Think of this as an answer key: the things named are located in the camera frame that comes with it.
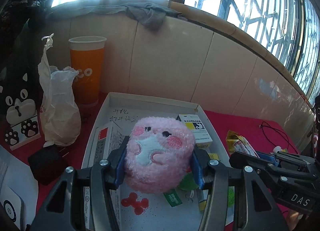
green tag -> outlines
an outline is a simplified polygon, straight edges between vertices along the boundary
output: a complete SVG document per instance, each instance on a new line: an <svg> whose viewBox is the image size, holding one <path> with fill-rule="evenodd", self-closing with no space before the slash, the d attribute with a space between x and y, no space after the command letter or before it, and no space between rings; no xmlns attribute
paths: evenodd
<svg viewBox="0 0 320 231"><path fill-rule="evenodd" d="M228 189L228 208L233 206L235 203L235 192L233 191L233 188L229 187Z"/></svg>
<svg viewBox="0 0 320 231"><path fill-rule="evenodd" d="M168 203L171 207L175 207L182 204L181 199L179 198L175 189L171 189L168 192L163 193L165 199L167 199Z"/></svg>

cat face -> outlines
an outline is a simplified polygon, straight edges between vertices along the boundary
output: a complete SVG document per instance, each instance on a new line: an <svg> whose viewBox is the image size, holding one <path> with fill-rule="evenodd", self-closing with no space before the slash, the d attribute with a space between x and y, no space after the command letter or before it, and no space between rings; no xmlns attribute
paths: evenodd
<svg viewBox="0 0 320 231"><path fill-rule="evenodd" d="M0 81L0 107L6 113L7 122L19 124L35 115L36 105L31 95L33 84L28 82L28 73L14 75Z"/></svg>

orange liquid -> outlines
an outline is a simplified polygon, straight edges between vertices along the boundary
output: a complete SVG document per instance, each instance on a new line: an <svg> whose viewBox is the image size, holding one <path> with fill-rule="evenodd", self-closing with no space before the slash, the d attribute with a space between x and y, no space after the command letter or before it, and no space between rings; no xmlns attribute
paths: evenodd
<svg viewBox="0 0 320 231"><path fill-rule="evenodd" d="M71 66L79 71L72 84L76 103L89 105L98 101L104 48L70 50Z"/></svg>

gray cloth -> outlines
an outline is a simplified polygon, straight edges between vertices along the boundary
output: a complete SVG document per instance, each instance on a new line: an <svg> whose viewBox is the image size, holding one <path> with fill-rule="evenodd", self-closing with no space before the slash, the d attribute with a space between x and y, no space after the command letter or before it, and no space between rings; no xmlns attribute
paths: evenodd
<svg viewBox="0 0 320 231"><path fill-rule="evenodd" d="M104 0L76 0L66 2L51 8L47 19L68 19L89 13L115 14L125 12L129 18L137 20L146 28L157 31L165 16L187 20L182 13L154 3L125 3L120 5L105 5Z"/></svg>

white device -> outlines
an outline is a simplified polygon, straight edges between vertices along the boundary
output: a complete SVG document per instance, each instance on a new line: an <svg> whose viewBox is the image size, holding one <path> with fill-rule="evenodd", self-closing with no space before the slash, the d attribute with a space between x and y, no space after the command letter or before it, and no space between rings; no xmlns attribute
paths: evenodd
<svg viewBox="0 0 320 231"><path fill-rule="evenodd" d="M24 202L8 185L2 185L0 203L14 224L23 230Z"/></svg>

